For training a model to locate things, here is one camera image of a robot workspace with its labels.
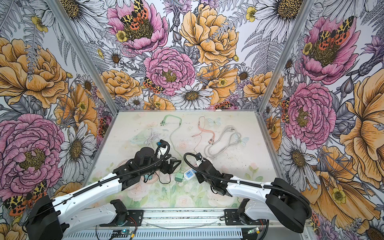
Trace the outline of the aluminium corner post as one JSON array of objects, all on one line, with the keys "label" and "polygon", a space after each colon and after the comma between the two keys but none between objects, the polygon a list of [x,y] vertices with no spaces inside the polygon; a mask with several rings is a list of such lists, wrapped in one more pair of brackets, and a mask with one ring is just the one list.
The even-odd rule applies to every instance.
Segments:
[{"label": "aluminium corner post", "polygon": [[303,1],[302,7],[298,13],[298,17],[294,23],[294,27],[291,32],[288,34],[286,44],[283,48],[282,53],[278,59],[277,65],[273,71],[271,76],[270,84],[266,88],[266,92],[264,93],[261,103],[258,108],[258,114],[261,115],[266,108],[269,99],[272,96],[273,90],[276,87],[283,68],[285,66],[286,61],[288,60],[290,53],[301,33],[302,29],[305,27],[306,21],[310,15],[311,9],[314,5],[314,0]]},{"label": "aluminium corner post", "polygon": [[53,15],[56,17],[59,25],[62,27],[62,30],[65,32],[66,36],[68,37],[69,41],[71,42],[72,46],[76,50],[77,54],[79,55],[80,59],[82,60],[83,64],[85,65],[89,75],[94,80],[96,86],[98,87],[98,90],[104,97],[104,100],[108,107],[110,108],[113,117],[116,117],[119,113],[119,109],[117,105],[115,104],[113,98],[111,97],[110,93],[108,92],[104,82],[102,81],[102,78],[99,75],[99,72],[91,60],[90,55],[88,54],[81,38],[79,37],[76,28],[73,26],[73,24],[70,22],[69,17],[67,16],[62,4],[60,1],[48,1],[47,2],[49,8],[53,12]]}]

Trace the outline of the aluminium corner post right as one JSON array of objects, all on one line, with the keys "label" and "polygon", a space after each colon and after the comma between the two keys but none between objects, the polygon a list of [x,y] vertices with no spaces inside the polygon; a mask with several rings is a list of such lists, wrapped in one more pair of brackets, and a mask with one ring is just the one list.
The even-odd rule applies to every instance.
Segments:
[{"label": "aluminium corner post right", "polygon": [[272,96],[273,90],[276,87],[283,68],[285,66],[286,61],[288,60],[290,53],[301,33],[302,29],[305,27],[306,21],[310,15],[311,9],[314,5],[314,0],[303,1],[302,7],[298,13],[298,17],[294,23],[294,27],[291,32],[288,34],[286,44],[283,48],[282,53],[278,59],[277,65],[273,71],[271,76],[270,84],[266,88],[266,92],[264,93],[261,103],[258,108],[258,114],[261,115],[266,108],[269,99]]}]

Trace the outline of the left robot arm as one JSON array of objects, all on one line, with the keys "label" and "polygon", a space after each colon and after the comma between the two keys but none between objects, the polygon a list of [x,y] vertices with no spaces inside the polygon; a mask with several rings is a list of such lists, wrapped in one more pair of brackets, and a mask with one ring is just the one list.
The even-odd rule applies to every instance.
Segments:
[{"label": "left robot arm", "polygon": [[170,154],[170,149],[170,144],[161,140],[155,150],[141,148],[125,164],[86,187],[53,199],[41,197],[23,225],[29,239],[61,240],[75,229],[74,218],[88,211],[90,205],[130,188],[146,175],[171,175],[181,161]]}]

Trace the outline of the green charger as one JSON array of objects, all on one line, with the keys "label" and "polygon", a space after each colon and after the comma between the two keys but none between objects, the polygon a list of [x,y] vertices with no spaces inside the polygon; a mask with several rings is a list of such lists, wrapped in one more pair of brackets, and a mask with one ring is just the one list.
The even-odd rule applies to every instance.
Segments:
[{"label": "green charger", "polygon": [[177,173],[175,175],[175,181],[178,182],[178,183],[181,183],[184,179],[184,174],[183,173]]}]

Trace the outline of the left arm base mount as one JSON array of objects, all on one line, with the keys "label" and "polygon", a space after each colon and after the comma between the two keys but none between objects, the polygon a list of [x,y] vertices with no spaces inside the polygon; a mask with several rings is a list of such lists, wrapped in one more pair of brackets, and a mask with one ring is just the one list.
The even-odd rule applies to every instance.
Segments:
[{"label": "left arm base mount", "polygon": [[100,227],[140,227],[144,216],[144,210],[128,210],[117,213],[111,223],[101,224]]}]

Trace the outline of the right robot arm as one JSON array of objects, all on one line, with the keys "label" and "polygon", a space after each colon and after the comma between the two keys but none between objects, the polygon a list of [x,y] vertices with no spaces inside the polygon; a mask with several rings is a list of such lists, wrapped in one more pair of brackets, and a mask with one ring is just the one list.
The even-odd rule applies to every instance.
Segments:
[{"label": "right robot arm", "polygon": [[309,200],[281,178],[272,182],[254,182],[220,173],[201,154],[184,154],[185,163],[196,171],[199,183],[208,183],[214,194],[242,198],[241,221],[273,220],[284,227],[303,233],[312,216]]}]

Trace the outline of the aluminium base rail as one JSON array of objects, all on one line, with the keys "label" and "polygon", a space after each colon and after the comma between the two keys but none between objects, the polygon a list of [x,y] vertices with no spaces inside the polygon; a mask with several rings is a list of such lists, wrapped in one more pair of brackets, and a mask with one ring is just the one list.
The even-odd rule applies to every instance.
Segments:
[{"label": "aluminium base rail", "polygon": [[[165,230],[182,230],[194,228],[225,228],[225,227],[256,227],[256,226],[226,226],[220,218],[224,216],[224,208],[213,209],[143,209],[144,216],[142,225],[139,228],[156,228]],[[117,216],[118,210],[111,204],[98,208],[91,208],[79,211],[77,213],[64,213],[61,211],[58,219],[61,224],[69,224],[70,227],[65,230],[64,235],[76,233],[85,229],[90,229],[101,224],[111,223]],[[255,220],[269,220],[270,224],[283,224],[272,216],[272,213],[258,214]]]}]

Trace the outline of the white blue power strip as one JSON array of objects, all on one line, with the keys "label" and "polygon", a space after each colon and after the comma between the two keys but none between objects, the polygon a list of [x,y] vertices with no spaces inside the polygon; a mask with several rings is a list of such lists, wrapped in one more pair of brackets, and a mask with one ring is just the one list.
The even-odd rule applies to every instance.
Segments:
[{"label": "white blue power strip", "polygon": [[196,177],[196,171],[193,169],[189,169],[186,172],[184,172],[184,180],[190,181],[191,179]]}]

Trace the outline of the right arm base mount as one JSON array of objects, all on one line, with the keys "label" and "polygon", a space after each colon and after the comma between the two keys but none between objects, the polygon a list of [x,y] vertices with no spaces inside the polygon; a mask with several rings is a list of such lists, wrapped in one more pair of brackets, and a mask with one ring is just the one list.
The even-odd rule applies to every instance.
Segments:
[{"label": "right arm base mount", "polygon": [[226,226],[265,226],[267,224],[267,220],[252,220],[238,209],[224,209],[224,216],[220,220],[224,221]]}]

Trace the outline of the aluminium corner post left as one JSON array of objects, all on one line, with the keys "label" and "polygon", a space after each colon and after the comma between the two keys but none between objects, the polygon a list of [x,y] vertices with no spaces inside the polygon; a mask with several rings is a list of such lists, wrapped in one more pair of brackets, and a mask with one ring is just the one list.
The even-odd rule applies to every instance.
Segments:
[{"label": "aluminium corner post left", "polygon": [[73,24],[70,22],[69,17],[67,16],[62,4],[60,1],[48,1],[47,2],[49,8],[53,12],[53,15],[56,17],[59,25],[62,27],[62,30],[65,32],[66,36],[68,37],[69,41],[71,42],[72,46],[76,50],[77,54],[79,55],[80,59],[82,60],[83,64],[85,65],[89,75],[94,80],[96,86],[98,87],[98,90],[104,97],[104,100],[108,107],[110,108],[113,117],[116,117],[119,113],[119,109],[117,105],[115,104],[113,98],[111,97],[110,93],[108,92],[104,82],[102,81],[102,78],[99,75],[99,72],[91,60],[90,55],[88,54],[81,38],[79,37],[76,28],[73,26]]}]

